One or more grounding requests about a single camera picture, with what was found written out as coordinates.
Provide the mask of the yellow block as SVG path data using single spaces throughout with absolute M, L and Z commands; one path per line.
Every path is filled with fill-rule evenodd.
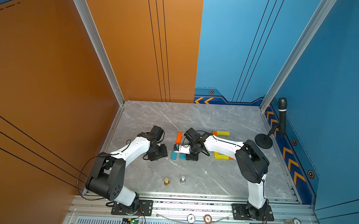
M 230 160 L 230 157 L 229 157 L 229 156 L 220 154 L 220 153 L 218 153 L 218 152 L 215 152 L 215 153 L 214 153 L 214 158 L 215 158 L 215 160 L 222 160 L 222 161 Z
M 217 131 L 216 134 L 217 134 L 217 136 L 224 136 L 224 137 L 230 136 L 230 132 L 227 132 L 227 131 Z

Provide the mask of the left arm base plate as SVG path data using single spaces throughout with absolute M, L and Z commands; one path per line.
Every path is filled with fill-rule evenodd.
M 153 201 L 152 200 L 139 200 L 138 209 L 136 211 L 128 210 L 126 206 L 115 203 L 112 207 L 112 215 L 129 215 L 129 216 L 139 216 L 144 214 L 145 216 L 151 216 L 153 210 Z

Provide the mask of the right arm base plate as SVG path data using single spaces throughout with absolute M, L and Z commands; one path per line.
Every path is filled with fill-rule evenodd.
M 265 204 L 258 209 L 250 204 L 232 204 L 232 214 L 235 220 L 257 220 L 273 222 L 275 220 L 271 206 Z

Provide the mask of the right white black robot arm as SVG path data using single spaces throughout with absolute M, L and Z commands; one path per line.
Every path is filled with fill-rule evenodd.
M 197 161 L 200 153 L 217 152 L 237 161 L 242 176 L 248 181 L 247 216 L 252 220 L 264 220 L 269 206 L 265 193 L 269 160 L 258 145 L 252 140 L 236 142 L 209 132 L 201 134 L 193 128 L 188 129 L 184 137 L 188 143 L 181 147 L 189 150 L 187 160 Z

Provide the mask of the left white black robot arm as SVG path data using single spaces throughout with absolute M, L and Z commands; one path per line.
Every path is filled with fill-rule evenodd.
M 167 157 L 166 145 L 162 143 L 164 133 L 162 128 L 154 126 L 151 131 L 138 134 L 133 141 L 115 152 L 99 153 L 85 188 L 118 203 L 127 214 L 135 214 L 139 208 L 139 194 L 124 186 L 125 169 L 141 155 L 147 156 L 148 161 Z

